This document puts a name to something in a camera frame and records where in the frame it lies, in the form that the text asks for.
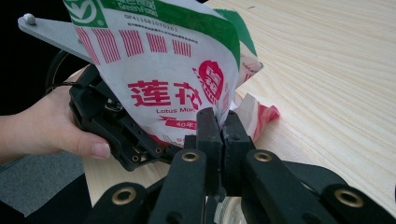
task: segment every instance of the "black pants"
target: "black pants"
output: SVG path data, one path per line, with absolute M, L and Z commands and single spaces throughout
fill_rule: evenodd
M 91 209 L 85 175 L 81 175 L 28 217 L 0 203 L 0 218 L 11 224 L 78 224 L 84 222 Z

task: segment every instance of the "red chinese character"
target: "red chinese character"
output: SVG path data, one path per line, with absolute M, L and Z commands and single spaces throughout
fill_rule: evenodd
M 195 88 L 191 87 L 189 83 L 175 83 L 174 86 L 180 87 L 178 93 L 175 95 L 180 99 L 180 104 L 186 104 L 186 96 L 190 98 L 192 108 L 198 109 L 198 106 L 202 104 L 199 92 Z
M 136 99 L 135 106 L 146 105 L 170 105 L 170 97 L 168 95 L 168 82 L 158 81 L 137 81 L 136 83 L 128 84 L 131 91 L 134 93 L 132 98 Z

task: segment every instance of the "light wood surface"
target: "light wood surface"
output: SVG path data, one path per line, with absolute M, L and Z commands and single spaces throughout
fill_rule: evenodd
M 245 20 L 264 68 L 237 91 L 275 105 L 256 142 L 281 160 L 326 167 L 396 217 L 396 2 L 212 0 Z M 145 186 L 168 165 L 132 173 L 84 161 L 92 204 L 123 181 Z

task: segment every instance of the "hand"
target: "hand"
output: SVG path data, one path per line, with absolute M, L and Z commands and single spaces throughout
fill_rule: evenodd
M 66 81 L 76 81 L 85 68 Z M 81 157 L 106 159 L 106 139 L 76 126 L 69 107 L 70 87 L 61 86 L 19 114 L 0 117 L 0 164 L 30 154 L 61 150 Z

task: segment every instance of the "white logo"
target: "white logo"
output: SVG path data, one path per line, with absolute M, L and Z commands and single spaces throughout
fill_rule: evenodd
M 70 6 L 68 4 L 66 4 L 66 7 L 70 12 L 72 12 L 74 15 L 77 16 L 77 18 L 76 18 L 73 15 L 70 15 L 72 17 L 73 21 L 80 22 L 80 23 L 90 23 L 96 17 L 97 10 L 96 10 L 95 4 L 93 3 L 92 0 L 84 1 L 81 4 L 81 7 L 78 7 L 78 5 L 76 3 L 71 3 Z M 91 9 L 92 9 L 91 15 L 88 18 L 83 19 L 83 16 L 89 7 L 91 7 Z

